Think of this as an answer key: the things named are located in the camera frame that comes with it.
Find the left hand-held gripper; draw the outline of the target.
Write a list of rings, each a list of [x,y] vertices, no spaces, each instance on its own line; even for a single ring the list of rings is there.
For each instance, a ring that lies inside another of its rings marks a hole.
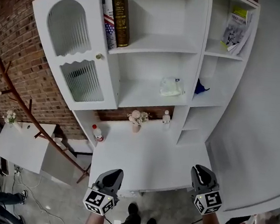
[[[117,192],[123,182],[122,169],[109,170],[101,174],[91,188],[87,188],[83,198],[87,210],[104,216],[118,202]]]

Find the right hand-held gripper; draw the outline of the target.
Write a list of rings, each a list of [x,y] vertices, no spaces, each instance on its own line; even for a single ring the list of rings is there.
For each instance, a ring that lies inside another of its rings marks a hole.
[[[207,167],[196,165],[191,168],[191,179],[194,190],[213,190],[193,198],[193,204],[199,213],[207,215],[218,211],[222,206],[222,199],[214,172]]]

